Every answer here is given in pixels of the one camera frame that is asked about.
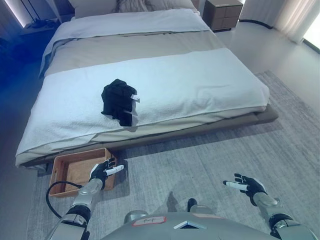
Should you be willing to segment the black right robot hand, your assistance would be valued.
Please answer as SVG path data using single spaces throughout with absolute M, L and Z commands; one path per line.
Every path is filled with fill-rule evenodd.
M 224 180 L 222 183 L 227 187 L 239 190 L 250 198 L 257 193 L 267 193 L 265 187 L 259 180 L 240 173 L 234 174 L 234 181 Z

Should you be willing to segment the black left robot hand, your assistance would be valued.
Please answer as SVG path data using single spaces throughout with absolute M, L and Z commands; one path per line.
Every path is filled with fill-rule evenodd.
M 109 158 L 102 163 L 97 163 L 93 167 L 90 172 L 89 181 L 100 179 L 104 183 L 109 176 L 124 170 L 124 168 L 125 166 L 123 164 L 116 166 L 116 159 L 114 157 Z

